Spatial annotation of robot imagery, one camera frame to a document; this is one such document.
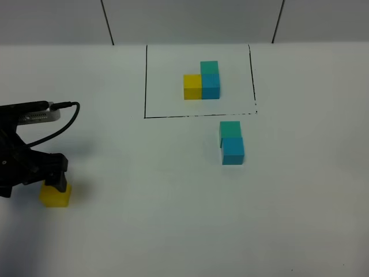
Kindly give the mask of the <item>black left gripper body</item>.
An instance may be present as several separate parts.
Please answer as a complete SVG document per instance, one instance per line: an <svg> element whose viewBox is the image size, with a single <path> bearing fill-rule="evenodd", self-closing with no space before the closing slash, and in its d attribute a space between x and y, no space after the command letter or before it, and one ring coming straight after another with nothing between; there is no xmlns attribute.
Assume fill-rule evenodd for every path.
<svg viewBox="0 0 369 277"><path fill-rule="evenodd" d="M68 102L54 103L52 110L67 108ZM67 172L68 160L63 154L32 149L37 142L26 144L17 134L20 103L1 106L1 196L9 198L16 185L29 185Z"/></svg>

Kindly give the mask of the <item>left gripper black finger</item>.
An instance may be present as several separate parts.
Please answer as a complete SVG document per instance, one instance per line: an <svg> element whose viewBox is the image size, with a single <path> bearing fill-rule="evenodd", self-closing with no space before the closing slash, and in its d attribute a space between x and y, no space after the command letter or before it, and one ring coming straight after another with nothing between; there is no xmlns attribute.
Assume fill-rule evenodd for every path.
<svg viewBox="0 0 369 277"><path fill-rule="evenodd" d="M53 177L53 187L61 193L65 193L67 189L67 180L64 171L57 171L54 173Z"/></svg>
<svg viewBox="0 0 369 277"><path fill-rule="evenodd" d="M44 180L44 185L45 186L54 186L55 185L55 178L52 177L52 176L49 176L47 177L45 180Z"/></svg>

